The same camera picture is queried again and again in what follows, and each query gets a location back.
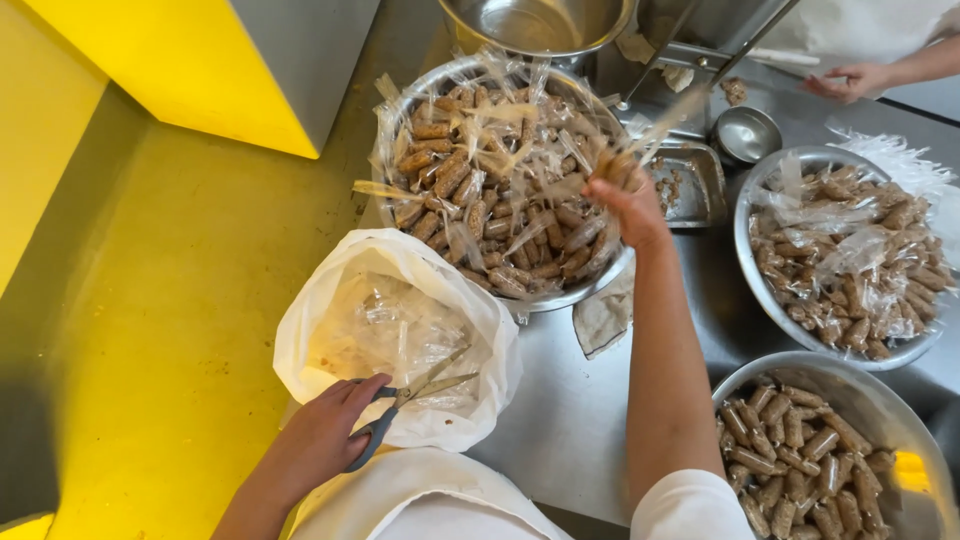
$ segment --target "dish towel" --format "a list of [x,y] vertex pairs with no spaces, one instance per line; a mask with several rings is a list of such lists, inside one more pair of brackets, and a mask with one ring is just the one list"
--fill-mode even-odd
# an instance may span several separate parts
[[573,307],[573,330],[588,360],[620,340],[634,320],[633,260],[609,285]]

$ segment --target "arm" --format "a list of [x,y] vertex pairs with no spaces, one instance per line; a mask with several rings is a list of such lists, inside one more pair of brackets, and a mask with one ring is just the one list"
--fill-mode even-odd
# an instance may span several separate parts
[[363,453],[353,424],[390,376],[339,380],[298,410],[237,490],[211,540],[277,540],[287,514],[315,487]]
[[653,182],[643,176],[636,193],[598,179],[585,190],[617,216],[624,241],[636,249],[627,403],[632,507],[675,471],[702,469],[724,478],[707,365],[686,304],[680,259]]
[[[893,63],[855,63],[836,67],[824,77],[807,77],[804,87],[823,97],[852,103],[894,86],[935,81],[960,74],[960,35],[941,39]],[[845,83],[829,79],[846,78]]]

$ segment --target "scissor handle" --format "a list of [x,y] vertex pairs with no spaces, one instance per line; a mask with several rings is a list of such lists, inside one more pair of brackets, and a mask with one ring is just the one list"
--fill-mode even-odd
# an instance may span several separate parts
[[370,461],[370,458],[373,457],[373,453],[376,452],[376,449],[380,447],[380,443],[383,442],[383,436],[387,434],[387,430],[390,428],[390,423],[394,421],[394,417],[399,412],[399,409],[388,407],[387,410],[383,413],[383,416],[377,418],[376,420],[370,422],[363,428],[357,430],[353,437],[359,437],[360,435],[370,434],[370,442],[367,444],[367,448],[364,449],[363,453],[360,454],[360,457],[357,457],[349,466],[344,469],[345,473],[352,473],[360,467],[363,467]]
[[[364,380],[366,380],[366,379],[350,379],[350,382],[352,382],[352,383],[354,383],[354,384],[359,384],[359,383],[363,382]],[[395,397],[396,397],[396,392],[397,392],[396,388],[391,388],[390,386],[381,386],[381,387],[376,391],[376,393],[373,394],[373,397],[370,399],[370,403],[373,403],[373,402],[375,402],[376,400],[379,400],[380,398],[395,398]]]

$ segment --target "scissors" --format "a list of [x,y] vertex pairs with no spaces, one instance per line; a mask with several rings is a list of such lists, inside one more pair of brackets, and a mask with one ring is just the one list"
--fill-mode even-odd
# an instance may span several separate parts
[[[450,364],[457,361],[457,358],[465,353],[467,349],[469,349],[469,345],[448,356],[444,360],[441,360],[438,364],[431,367],[429,371],[414,379],[414,381],[405,388],[391,388],[384,386],[377,390],[376,394],[373,394],[373,399],[370,400],[370,403],[373,403],[380,398],[396,398],[396,401],[393,405],[387,408],[386,411],[384,411],[380,418],[370,422],[350,436],[350,438],[353,438],[369,433],[370,444],[368,444],[367,448],[362,454],[360,454],[360,457],[357,457],[356,460],[349,464],[347,469],[344,470],[345,473],[352,473],[367,464],[367,461],[370,460],[370,458],[373,456],[373,453],[376,452],[377,448],[379,448],[380,443],[383,442],[383,436],[387,434],[387,429],[390,427],[390,423],[393,422],[394,417],[399,412],[400,408],[407,402],[415,400],[416,398],[429,396],[430,394],[434,394],[441,390],[446,390],[447,388],[451,388],[457,384],[461,384],[480,375],[479,373],[470,373],[458,377],[451,377],[449,379],[434,380],[444,369],[448,368]],[[353,379],[350,382],[363,382],[364,380],[366,379]]]

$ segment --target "white sleeve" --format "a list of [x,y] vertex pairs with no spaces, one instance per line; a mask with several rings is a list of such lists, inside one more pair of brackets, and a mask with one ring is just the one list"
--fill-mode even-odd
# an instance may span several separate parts
[[636,506],[630,540],[754,540],[727,481],[687,469],[658,481]]

